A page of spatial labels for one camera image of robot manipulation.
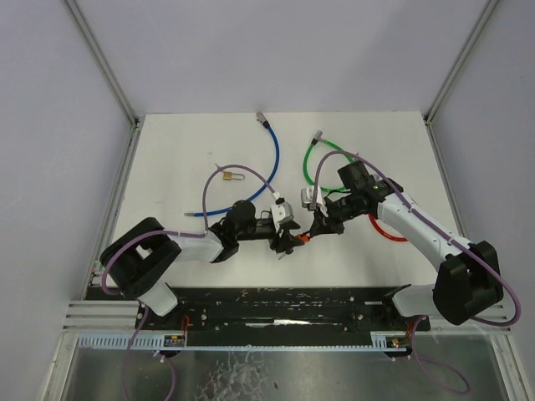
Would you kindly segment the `orange black padlock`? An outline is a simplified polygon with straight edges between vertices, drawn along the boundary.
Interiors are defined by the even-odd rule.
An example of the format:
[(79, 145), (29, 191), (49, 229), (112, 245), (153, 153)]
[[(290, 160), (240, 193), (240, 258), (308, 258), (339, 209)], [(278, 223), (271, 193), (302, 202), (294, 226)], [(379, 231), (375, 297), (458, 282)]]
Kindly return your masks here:
[(311, 236), (307, 232), (298, 234), (296, 235), (296, 237), (304, 244), (310, 242), (311, 240)]

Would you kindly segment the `brass padlock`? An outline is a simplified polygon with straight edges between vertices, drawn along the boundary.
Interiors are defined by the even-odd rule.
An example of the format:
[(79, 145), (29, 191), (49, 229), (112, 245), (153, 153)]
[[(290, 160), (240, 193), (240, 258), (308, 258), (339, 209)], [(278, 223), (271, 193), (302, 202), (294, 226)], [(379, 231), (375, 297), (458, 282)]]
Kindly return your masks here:
[(232, 172), (232, 171), (228, 171), (228, 170), (224, 170), (222, 172), (222, 178), (224, 180), (227, 180), (227, 181), (244, 180), (245, 179), (245, 175), (240, 174), (240, 173), (236, 173), (236, 172)]

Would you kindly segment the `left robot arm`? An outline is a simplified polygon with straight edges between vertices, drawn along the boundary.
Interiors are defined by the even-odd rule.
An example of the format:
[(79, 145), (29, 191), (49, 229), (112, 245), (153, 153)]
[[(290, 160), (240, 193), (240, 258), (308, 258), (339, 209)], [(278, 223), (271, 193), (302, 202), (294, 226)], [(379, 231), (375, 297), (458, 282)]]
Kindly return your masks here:
[(220, 263), (234, 256), (242, 241), (267, 241), (278, 255), (289, 255), (304, 241), (291, 231), (300, 225), (292, 207), (280, 198), (264, 218), (256, 217), (249, 200), (239, 200), (222, 219), (206, 231), (164, 229), (147, 217), (108, 246), (99, 256), (104, 267), (101, 287), (108, 295), (133, 298), (164, 317), (178, 305), (178, 298), (162, 276), (176, 262)]

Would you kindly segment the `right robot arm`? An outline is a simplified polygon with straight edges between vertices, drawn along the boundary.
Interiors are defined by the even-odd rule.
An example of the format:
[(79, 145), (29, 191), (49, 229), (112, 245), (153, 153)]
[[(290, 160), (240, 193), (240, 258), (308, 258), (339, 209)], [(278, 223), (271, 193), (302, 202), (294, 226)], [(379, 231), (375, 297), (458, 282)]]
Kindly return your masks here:
[(313, 212), (309, 235), (341, 234), (344, 223), (359, 216), (373, 216), (398, 231), (437, 272), (431, 285), (405, 285), (389, 295), (401, 316), (439, 314), (461, 325), (503, 299), (492, 245), (448, 231), (404, 196), (401, 186), (371, 175), (361, 161), (340, 168), (338, 174), (348, 194), (337, 200), (311, 185), (301, 191), (303, 208)]

